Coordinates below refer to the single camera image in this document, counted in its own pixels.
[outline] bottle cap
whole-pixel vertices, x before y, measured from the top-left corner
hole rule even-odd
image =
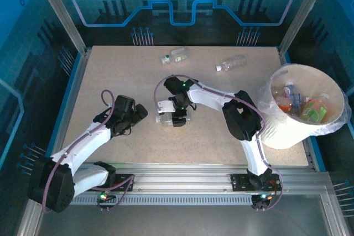
[[[330,98],[330,96],[329,96],[327,93],[324,93],[324,92],[321,93],[320,96],[321,96],[321,97],[325,97],[326,99],[329,99],[329,98]]]

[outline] glass panel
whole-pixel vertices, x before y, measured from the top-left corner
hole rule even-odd
[[[72,70],[66,51],[74,58],[76,51],[47,0],[1,3],[0,234],[13,235],[33,160],[48,147]]]
[[[45,215],[38,235],[306,235],[299,226],[307,235],[331,235],[319,196],[283,196],[275,208],[120,206],[104,215],[96,206],[72,206]]]
[[[279,45],[301,2],[64,0],[88,46]]]
[[[313,66],[332,77],[354,109],[354,0],[317,0],[289,48],[292,62]],[[354,119],[333,134],[317,137],[333,183],[354,181]],[[354,219],[349,219],[354,228]]]

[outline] green package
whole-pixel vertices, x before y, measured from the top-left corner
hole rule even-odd
[[[319,110],[315,110],[312,108],[314,104],[316,104],[316,102],[309,102],[306,105],[302,115],[300,116],[302,120],[312,121],[315,123],[320,123],[322,121],[323,117],[327,113],[327,107],[322,104]]]

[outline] wire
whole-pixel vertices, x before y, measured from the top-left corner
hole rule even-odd
[[[170,75],[168,77],[165,77],[163,78],[157,85],[156,85],[156,88],[154,90],[154,102],[155,102],[155,106],[157,108],[157,110],[161,110],[160,107],[158,106],[158,103],[157,103],[157,97],[156,97],[156,94],[157,94],[157,89],[158,87],[162,84],[162,82],[164,82],[165,80],[167,80],[168,78],[171,78],[171,77],[184,77],[184,78],[187,78],[189,80],[191,80],[195,85],[197,85],[198,87],[200,87],[202,90],[205,90],[205,91],[208,91],[208,92],[211,92],[213,94],[216,94],[216,95],[219,95],[219,96],[222,96],[224,98],[229,98],[229,99],[234,99],[235,101],[238,101],[240,103],[243,103],[244,105],[246,105],[247,107],[251,108],[252,110],[254,110],[258,116],[260,117],[261,119],[261,129],[258,131],[258,133],[256,134],[256,142],[257,142],[257,146],[258,146],[258,150],[259,150],[259,153],[261,155],[261,159],[263,161],[263,163],[266,165],[267,168],[271,169],[272,171],[276,172],[278,175],[279,175],[279,178],[280,178],[280,182],[282,184],[282,189],[280,190],[280,194],[279,194],[279,197],[277,198],[277,200],[275,200],[275,202],[267,207],[267,208],[264,208],[263,211],[267,211],[267,210],[270,210],[272,209],[276,204],[278,204],[279,200],[281,199],[282,195],[283,195],[283,187],[284,187],[284,180],[283,180],[283,175],[275,168],[273,168],[272,166],[270,166],[270,164],[267,162],[267,160],[265,159],[264,157],[264,154],[263,154],[263,151],[262,151],[262,147],[261,147],[261,141],[259,139],[261,133],[264,131],[264,127],[265,127],[265,124],[266,124],[266,120],[265,120],[265,117],[264,115],[260,112],[260,110],[258,110],[255,106],[251,105],[250,103],[240,99],[240,98],[237,98],[235,96],[231,96],[231,95],[227,95],[227,94],[224,94],[222,92],[219,92],[219,91],[214,91],[210,88],[207,88],[207,87],[203,87],[201,86],[196,80],[194,80],[193,78],[189,77],[189,76],[186,76],[186,75],[180,75],[180,74],[177,74],[177,75]]]
[[[124,191],[124,194],[122,195],[122,197],[118,200],[118,202],[112,206],[112,207],[107,207],[107,208],[103,208],[100,206],[100,200],[98,200],[98,203],[97,203],[97,206],[100,208],[101,211],[103,211],[104,209],[106,209],[107,211],[115,208],[115,207],[118,207],[119,204],[123,201],[123,198],[124,196],[126,195],[126,193],[128,192],[129,190],[129,187],[131,186],[131,184],[133,183],[133,179],[134,179],[134,175],[131,175],[130,177],[128,177],[126,180],[124,180],[123,182],[121,183],[118,183],[117,185],[114,185],[113,187],[110,187],[110,188],[98,188],[98,187],[94,187],[92,188],[93,190],[96,190],[96,191],[111,191],[113,189],[116,189],[118,187],[121,187],[122,185],[124,185],[126,182],[129,181],[129,184],[127,185],[127,188],[125,189]]]
[[[277,195],[277,183],[275,181],[273,181],[273,180],[270,180],[269,182],[273,185],[273,187],[274,187],[274,196],[276,196]]]
[[[57,168],[59,167],[60,163],[67,157],[67,155],[70,153],[70,151],[79,143],[81,142],[83,139],[85,139],[87,136],[91,135],[92,133],[100,130],[107,122],[108,120],[111,118],[113,111],[114,111],[114,96],[113,93],[110,90],[103,90],[101,92],[101,99],[103,101],[103,103],[108,106],[108,104],[106,103],[105,99],[103,99],[103,94],[105,92],[108,92],[111,95],[112,98],[112,107],[110,110],[110,113],[108,114],[107,118],[103,121],[103,123],[101,123],[100,125],[98,125],[97,127],[93,128],[93,130],[87,132],[86,134],[82,135],[81,137],[79,137],[78,139],[76,139],[71,145],[70,147],[68,147],[67,151],[63,153],[63,155],[60,157],[60,159],[57,161],[57,163],[54,165],[53,169],[51,170],[49,177],[46,181],[45,187],[44,187],[44,192],[43,192],[43,199],[42,199],[42,211],[44,213],[49,213],[50,211],[48,211],[46,209],[46,200],[47,200],[47,196],[48,196],[48,190],[49,190],[49,186],[50,183],[53,179],[53,176],[55,174],[55,171],[57,170]]]
[[[189,104],[189,106],[193,109],[193,111],[197,110],[197,104],[195,103],[195,106],[193,106],[191,103]]]

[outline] trash in bucket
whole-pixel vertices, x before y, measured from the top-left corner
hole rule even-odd
[[[351,117],[347,96],[337,83],[310,66],[287,64],[259,91],[264,113],[262,142],[287,149],[311,135],[333,133]]]

